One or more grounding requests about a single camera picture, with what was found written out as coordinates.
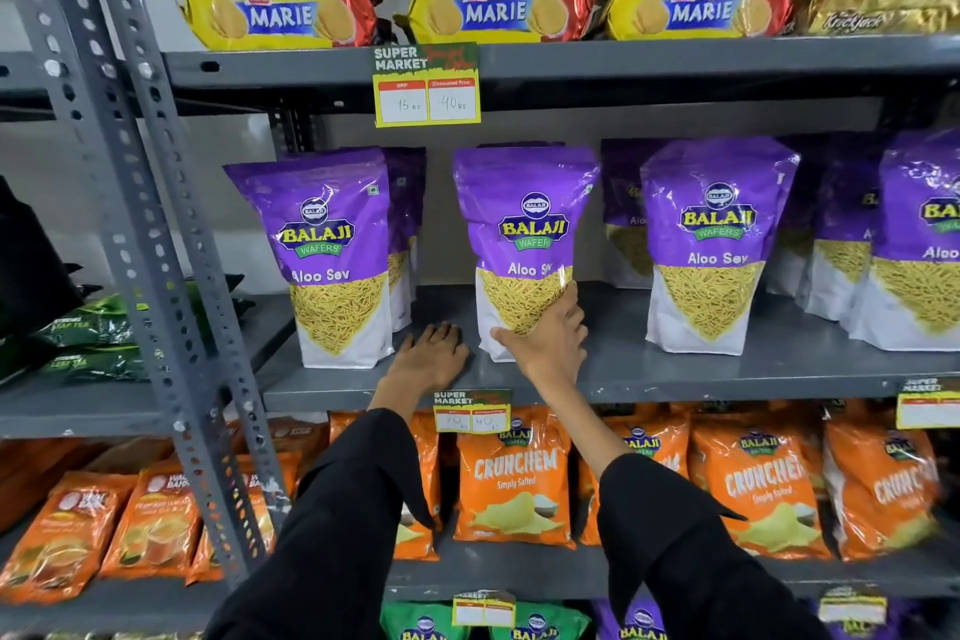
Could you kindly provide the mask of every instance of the hand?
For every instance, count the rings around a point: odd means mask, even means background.
[[[446,321],[438,329],[428,326],[416,342],[413,334],[407,334],[376,386],[369,409],[390,408],[409,421],[422,397],[445,390],[463,371],[471,350],[458,345],[459,338],[460,330]]]
[[[584,310],[577,306],[577,283],[571,282],[528,333],[494,327],[489,334],[510,350],[516,365],[541,394],[547,385],[577,384],[580,366],[587,358],[581,345],[587,337]]]

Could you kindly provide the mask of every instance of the biscuit image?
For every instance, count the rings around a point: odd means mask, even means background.
[[[452,36],[464,27],[464,16],[455,0],[431,0],[427,23],[439,36]]]
[[[314,28],[320,36],[337,44],[352,44],[356,37],[356,18],[342,0],[320,0]]]
[[[642,0],[633,12],[633,25],[644,36],[654,36],[666,31],[670,23],[670,10],[662,0]]]
[[[527,26],[540,36],[554,39],[567,30],[570,11],[563,0],[533,0],[527,13]]]
[[[733,25],[744,36],[762,36],[770,28],[774,12],[769,0],[743,0]]]
[[[213,0],[210,26],[224,39],[242,39],[249,30],[246,15],[233,0]]]

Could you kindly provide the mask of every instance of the black sleeve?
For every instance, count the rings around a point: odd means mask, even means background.
[[[433,526],[410,428],[371,410],[303,477],[272,556],[223,602],[204,640],[378,637],[403,502]]]
[[[743,517],[680,474],[644,455],[622,455],[601,476],[600,497],[597,527],[621,625],[646,583],[670,640],[830,639],[720,520]]]

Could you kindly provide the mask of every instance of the price tag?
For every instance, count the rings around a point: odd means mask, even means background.
[[[509,389],[458,389],[433,393],[438,433],[506,433],[510,426]]]
[[[896,427],[960,428],[960,378],[907,379],[896,396]]]
[[[483,589],[453,597],[453,624],[470,628],[513,628],[517,598],[509,592]]]
[[[820,597],[817,616],[822,623],[864,623],[883,625],[887,621],[887,597],[836,587]]]
[[[376,126],[480,122],[476,43],[372,46]]]

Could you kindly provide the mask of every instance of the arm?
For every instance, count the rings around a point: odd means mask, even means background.
[[[709,493],[654,460],[630,451],[576,387],[587,356],[576,283],[524,336],[494,329],[523,374],[570,433],[600,482],[597,526],[609,565],[608,593],[622,625],[646,584],[670,640],[829,639],[793,594],[730,538]]]
[[[217,610],[205,640],[299,640],[308,629],[378,637],[402,503],[433,526],[407,423],[463,369],[470,351],[458,337],[446,324],[416,343],[407,336],[367,413],[303,477],[272,556]]]

